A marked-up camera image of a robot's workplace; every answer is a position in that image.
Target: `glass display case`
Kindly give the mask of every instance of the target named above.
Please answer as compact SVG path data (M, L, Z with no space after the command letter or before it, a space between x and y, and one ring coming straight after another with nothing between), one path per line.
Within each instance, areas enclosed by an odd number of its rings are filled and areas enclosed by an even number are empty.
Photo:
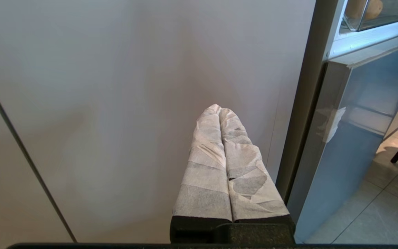
M398 22L398 0L349 0L344 21L352 31Z

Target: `tile floor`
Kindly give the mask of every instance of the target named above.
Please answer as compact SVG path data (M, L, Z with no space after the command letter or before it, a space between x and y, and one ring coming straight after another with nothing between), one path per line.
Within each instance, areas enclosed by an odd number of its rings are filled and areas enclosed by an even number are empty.
M359 190L308 244L398 244L398 131L379 147Z

